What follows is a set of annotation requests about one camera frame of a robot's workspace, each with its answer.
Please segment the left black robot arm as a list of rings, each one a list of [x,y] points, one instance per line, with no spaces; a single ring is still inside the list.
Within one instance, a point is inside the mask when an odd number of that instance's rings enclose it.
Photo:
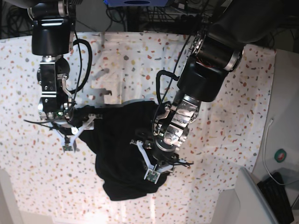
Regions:
[[[242,60],[246,44],[259,41],[299,7],[296,0],[234,0],[209,23],[195,27],[196,36],[180,76],[161,70],[177,81],[178,93],[172,103],[157,96],[158,108],[152,120],[152,156],[159,161],[176,162],[203,102],[212,102],[224,79]]]

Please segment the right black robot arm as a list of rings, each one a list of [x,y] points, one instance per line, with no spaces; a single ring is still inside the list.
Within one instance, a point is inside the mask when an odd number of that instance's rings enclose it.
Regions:
[[[39,125],[65,122],[74,99],[66,87],[70,67],[64,58],[73,47],[76,20],[75,0],[45,0],[28,8],[32,20],[32,53],[42,59],[37,81],[42,92],[38,104]]]

